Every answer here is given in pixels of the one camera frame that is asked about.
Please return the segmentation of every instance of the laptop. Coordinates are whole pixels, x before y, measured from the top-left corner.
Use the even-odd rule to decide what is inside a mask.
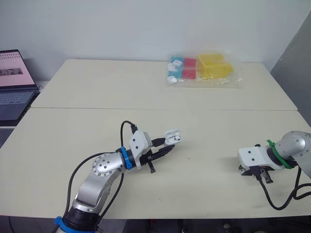
[[[0,51],[0,120],[17,120],[37,93],[19,51]]]

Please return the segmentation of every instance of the table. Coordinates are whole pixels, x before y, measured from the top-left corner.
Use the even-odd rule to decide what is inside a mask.
[[[297,110],[260,63],[242,65],[240,89],[166,84],[166,62],[68,59],[35,108]]]
[[[278,141],[291,130],[310,132],[297,111],[49,108],[31,108],[0,149],[0,215],[62,215],[72,171],[84,158],[120,147],[123,120],[134,122],[151,138],[179,128],[183,141],[154,162],[156,173],[150,174],[147,166],[128,171],[106,218],[311,215],[310,197],[292,201],[283,211],[272,209],[258,182],[238,171],[238,148]],[[124,141],[129,138],[125,128]],[[92,162],[77,173],[72,198]],[[296,169],[270,175],[274,183],[267,188],[281,205],[293,188]],[[302,174],[301,182],[310,179]]]

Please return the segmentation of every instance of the cable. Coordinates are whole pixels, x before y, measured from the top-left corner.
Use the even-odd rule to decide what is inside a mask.
[[[91,158],[94,158],[94,157],[97,157],[97,156],[100,156],[101,154],[105,154],[105,152],[102,152],[102,153],[98,153],[98,154],[94,154],[88,158],[86,158],[85,160],[83,160],[77,167],[76,169],[73,171],[70,179],[69,179],[69,183],[68,183],[68,191],[67,191],[67,203],[66,203],[66,209],[64,211],[64,215],[63,215],[63,220],[65,220],[65,217],[68,213],[68,210],[69,210],[69,205],[70,205],[70,194],[71,194],[71,185],[72,185],[72,180],[74,178],[74,175],[77,173],[77,171],[79,170],[79,168],[85,164],[88,160],[90,160]]]
[[[123,147],[123,127],[125,125],[125,123],[128,123],[130,124],[131,128],[132,128],[132,132],[134,130],[137,130],[135,124],[133,124],[131,121],[128,121],[128,120],[125,120],[124,122],[122,122],[121,124],[121,129],[120,129],[120,139],[121,139],[121,147]],[[119,183],[119,186],[115,192],[115,194],[113,195],[112,199],[110,200],[109,204],[107,205],[107,207],[104,209],[104,211],[102,212],[102,214],[99,216],[96,224],[95,224],[95,227],[100,223],[100,221],[102,220],[102,218],[104,217],[104,215],[107,213],[109,207],[112,205],[113,201],[115,200],[115,198],[117,197],[120,189],[121,189],[121,186],[122,186],[122,183],[123,183],[123,179],[124,179],[124,173],[121,174],[121,180],[120,180],[120,183]]]
[[[296,182],[295,182],[295,188],[298,187],[298,185],[299,185],[300,175],[301,175],[301,168],[298,167],[298,172],[297,172],[297,177],[296,177]],[[309,196],[309,195],[311,195],[311,192],[306,192],[306,193],[301,194],[300,196],[297,197],[297,192],[295,192],[293,198],[295,200],[300,200],[300,199],[302,199],[306,196]]]
[[[125,123],[128,123],[131,125],[131,127],[134,125],[131,121],[125,120],[124,122],[122,122],[121,124],[121,130],[120,130],[120,138],[121,138],[121,147],[123,147],[123,126]]]
[[[14,231],[14,229],[12,227],[12,223],[11,223],[11,216],[9,216],[9,225],[10,225],[12,233],[15,233],[15,231]]]
[[[286,202],[285,202],[282,206],[276,207],[276,206],[272,203],[271,198],[270,198],[269,193],[268,193],[268,190],[267,190],[266,186],[263,184],[262,180],[258,180],[258,181],[259,181],[261,187],[263,188],[263,191],[264,191],[264,193],[265,193],[265,195],[266,195],[266,198],[268,199],[269,204],[272,206],[272,208],[274,208],[274,209],[276,209],[276,210],[283,210],[284,208],[286,208],[286,207],[288,206],[288,204],[290,203],[290,201],[292,200],[294,194],[298,191],[298,189],[300,189],[300,188],[302,188],[302,187],[306,187],[306,186],[311,186],[311,183],[304,183],[304,184],[298,185],[298,186],[295,187],[295,188],[293,189],[293,191],[290,193],[290,195],[288,196]]]
[[[102,212],[102,214],[99,216],[95,226],[97,226],[100,221],[102,220],[103,216],[107,213],[109,207],[112,205],[113,201],[115,200],[115,198],[117,197],[120,189],[121,189],[121,186],[122,186],[122,183],[123,183],[123,179],[124,179],[124,173],[121,174],[121,180],[120,180],[120,183],[119,183],[119,186],[115,192],[115,194],[113,195],[112,199],[110,200],[109,204],[107,205],[107,207],[104,209],[104,211]]]

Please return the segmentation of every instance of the plastic bag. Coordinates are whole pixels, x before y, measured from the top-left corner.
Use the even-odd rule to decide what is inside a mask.
[[[169,57],[167,83],[181,87],[238,88],[241,64],[218,51],[187,52]]]

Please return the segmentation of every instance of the yellow plastic container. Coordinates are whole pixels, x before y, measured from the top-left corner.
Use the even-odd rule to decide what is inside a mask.
[[[202,79],[224,78],[233,72],[233,67],[220,54],[198,55],[197,71]]]

